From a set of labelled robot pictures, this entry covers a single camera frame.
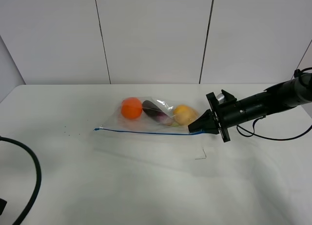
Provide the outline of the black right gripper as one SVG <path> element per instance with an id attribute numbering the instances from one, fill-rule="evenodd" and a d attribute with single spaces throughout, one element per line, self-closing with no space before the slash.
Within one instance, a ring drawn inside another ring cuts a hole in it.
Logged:
<path id="1" fill-rule="evenodd" d="M 214 93 L 206 95 L 211 110 L 206 110 L 202 116 L 188 125 L 189 133 L 219 134 L 220 132 L 224 143 L 230 141 L 228 128 L 238 124 L 240 112 L 237 98 L 225 90 L 221 90 L 221 93 L 226 97 L 226 102 L 222 104 L 218 103 Z"/>

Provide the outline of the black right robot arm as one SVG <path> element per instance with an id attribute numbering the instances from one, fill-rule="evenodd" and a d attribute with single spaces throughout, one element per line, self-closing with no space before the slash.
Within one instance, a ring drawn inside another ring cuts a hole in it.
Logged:
<path id="1" fill-rule="evenodd" d="M 247 121 L 264 119 L 312 101 L 311 68 L 296 69 L 293 79 L 278 83 L 265 91 L 242 100 L 222 90 L 219 95 L 206 95 L 210 108 L 196 121 L 188 125 L 190 134 L 221 134 L 223 142 L 230 140 L 228 128 L 236 127 L 244 137 L 255 136 L 255 131 L 241 127 Z"/>

